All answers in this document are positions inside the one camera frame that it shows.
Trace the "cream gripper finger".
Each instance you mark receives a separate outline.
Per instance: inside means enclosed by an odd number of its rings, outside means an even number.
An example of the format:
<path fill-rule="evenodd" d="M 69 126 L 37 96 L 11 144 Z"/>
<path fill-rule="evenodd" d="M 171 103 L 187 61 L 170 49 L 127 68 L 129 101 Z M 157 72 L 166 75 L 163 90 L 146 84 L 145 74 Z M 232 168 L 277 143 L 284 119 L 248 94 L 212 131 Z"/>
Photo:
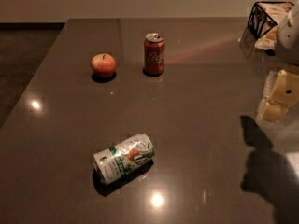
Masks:
<path fill-rule="evenodd" d="M 257 117 L 268 122 L 276 123 L 280 121 L 289 111 L 287 106 L 271 103 L 263 98 L 259 104 Z"/>

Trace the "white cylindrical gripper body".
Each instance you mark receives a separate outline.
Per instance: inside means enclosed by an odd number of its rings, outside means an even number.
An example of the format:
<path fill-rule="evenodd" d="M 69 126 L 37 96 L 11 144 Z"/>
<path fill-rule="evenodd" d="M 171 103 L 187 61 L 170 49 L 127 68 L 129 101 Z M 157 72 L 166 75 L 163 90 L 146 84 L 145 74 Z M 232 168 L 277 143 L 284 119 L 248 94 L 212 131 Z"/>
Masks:
<path fill-rule="evenodd" d="M 299 101 L 299 68 L 290 66 L 271 71 L 266 78 L 263 96 L 271 104 L 293 107 Z"/>

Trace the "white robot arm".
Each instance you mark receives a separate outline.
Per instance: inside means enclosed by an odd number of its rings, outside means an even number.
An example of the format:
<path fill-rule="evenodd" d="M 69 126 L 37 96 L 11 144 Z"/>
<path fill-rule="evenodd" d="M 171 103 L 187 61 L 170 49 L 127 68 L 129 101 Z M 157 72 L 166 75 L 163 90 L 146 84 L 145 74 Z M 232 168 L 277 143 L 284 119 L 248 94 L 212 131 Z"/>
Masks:
<path fill-rule="evenodd" d="M 299 101 L 299 3 L 296 3 L 278 26 L 275 55 L 286 67 L 270 71 L 263 88 L 257 120 L 277 123 Z"/>

